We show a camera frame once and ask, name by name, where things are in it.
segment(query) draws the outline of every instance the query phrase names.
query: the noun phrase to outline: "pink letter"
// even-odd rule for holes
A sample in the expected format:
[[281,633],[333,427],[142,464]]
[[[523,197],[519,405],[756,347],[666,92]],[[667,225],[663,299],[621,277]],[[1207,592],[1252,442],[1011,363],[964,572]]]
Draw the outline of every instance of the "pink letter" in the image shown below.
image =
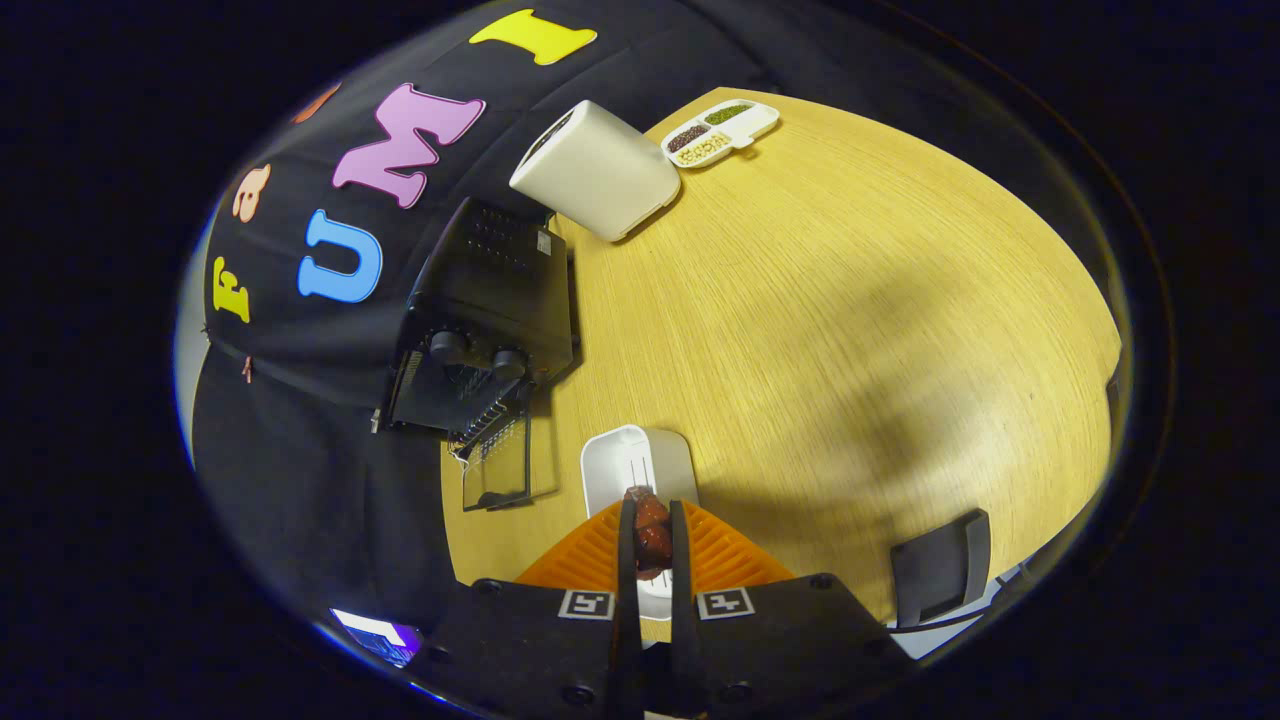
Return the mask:
[[417,131],[434,135],[440,145],[452,145],[484,108],[484,100],[458,102],[417,92],[406,82],[374,111],[390,140],[348,150],[333,170],[333,186],[364,184],[394,195],[401,208],[412,208],[426,188],[426,174],[402,176],[392,170],[434,165],[440,159]]

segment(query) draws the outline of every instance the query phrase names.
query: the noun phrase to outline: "white container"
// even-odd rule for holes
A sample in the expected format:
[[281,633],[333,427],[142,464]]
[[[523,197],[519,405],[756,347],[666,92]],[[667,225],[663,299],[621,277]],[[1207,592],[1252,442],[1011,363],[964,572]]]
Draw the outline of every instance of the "white container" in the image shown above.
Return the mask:
[[534,142],[511,187],[617,242],[680,192],[662,149],[590,100]]
[[[649,487],[668,506],[672,500],[698,503],[694,461],[680,433],[622,425],[586,441],[581,464],[588,518],[622,500],[634,486]],[[636,580],[641,618],[671,620],[671,570]]]
[[[713,126],[707,122],[707,117],[716,110],[731,108],[733,105],[746,105],[746,110],[742,110],[737,115],[733,115],[718,126]],[[742,99],[726,100],[703,110],[696,118],[692,118],[691,120],[681,124],[678,128],[671,131],[667,137],[662,138],[662,151],[668,160],[675,163],[677,168],[701,168],[703,165],[709,165],[716,160],[719,160],[733,150],[741,150],[751,145],[755,142],[756,137],[769,132],[773,129],[773,126],[778,124],[778,117],[780,113],[777,108],[772,108],[763,102]],[[705,132],[673,151],[667,150],[667,146],[677,135],[692,127],[701,127]],[[696,159],[681,158],[681,155],[684,155],[687,150],[712,142],[712,138],[717,135],[724,138],[724,142],[721,143],[719,147],[716,147],[710,152]]]

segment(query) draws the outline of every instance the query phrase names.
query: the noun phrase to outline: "wooden table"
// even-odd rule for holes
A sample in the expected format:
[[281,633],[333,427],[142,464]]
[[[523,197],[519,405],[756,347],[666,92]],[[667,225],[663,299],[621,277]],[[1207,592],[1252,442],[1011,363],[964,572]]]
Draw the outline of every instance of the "wooden table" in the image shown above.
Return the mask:
[[460,580],[515,578],[581,523],[582,443],[626,423],[685,436],[707,510],[882,620],[891,546],[982,507],[996,575],[1102,482],[1120,338],[1062,240],[937,147],[803,100],[718,88],[646,136],[733,97],[782,119],[681,170],[626,241],[553,219],[582,336],[532,430],[535,484],[558,491],[463,514],[442,451]]

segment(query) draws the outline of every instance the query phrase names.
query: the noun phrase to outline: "yellow letter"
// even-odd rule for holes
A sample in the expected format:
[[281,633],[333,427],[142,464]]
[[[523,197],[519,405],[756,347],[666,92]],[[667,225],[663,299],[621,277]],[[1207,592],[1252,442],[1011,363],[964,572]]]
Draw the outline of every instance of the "yellow letter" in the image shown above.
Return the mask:
[[236,290],[236,275],[224,272],[227,260],[214,259],[214,310],[228,310],[239,315],[239,319],[248,322],[248,288]]
[[594,29],[570,29],[535,18],[532,10],[517,10],[499,18],[471,36],[471,45],[485,40],[500,40],[534,54],[539,65],[549,65],[580,50],[595,40]]

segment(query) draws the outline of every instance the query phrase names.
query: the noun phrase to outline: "black cloth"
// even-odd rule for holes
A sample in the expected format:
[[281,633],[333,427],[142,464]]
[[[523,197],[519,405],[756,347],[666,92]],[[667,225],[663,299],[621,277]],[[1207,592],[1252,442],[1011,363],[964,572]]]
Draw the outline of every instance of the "black cloth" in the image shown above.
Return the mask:
[[241,368],[210,351],[192,429],[196,474],[250,568],[310,616],[433,626],[453,584],[436,442],[372,434],[367,411]]
[[[535,64],[527,50],[506,42],[467,42],[490,22],[524,8],[599,35],[550,65]],[[221,196],[210,238],[205,274],[210,341],[252,355],[260,372],[307,392],[375,407],[385,391],[404,301],[463,197],[481,197],[526,215],[544,214],[545,208],[507,183],[538,136],[582,99],[648,129],[689,99],[721,85],[755,87],[759,77],[759,67],[741,50],[673,1],[492,3],[434,27],[338,78],[342,86],[319,111],[300,124],[283,118],[275,135],[246,158]],[[403,83],[422,94],[486,102],[452,145],[442,146],[424,133],[439,160],[419,168],[428,184],[408,209],[379,190],[332,184],[334,168],[348,150],[387,140],[374,113]],[[301,99],[300,109],[310,100]],[[243,223],[233,217],[239,182],[266,164],[270,178],[255,215]],[[367,231],[381,247],[381,275],[361,302],[298,292],[298,265],[305,256],[337,272],[353,269],[349,250],[306,245],[307,223],[317,209]],[[224,258],[225,269],[248,288],[247,324],[212,306],[216,258]]]

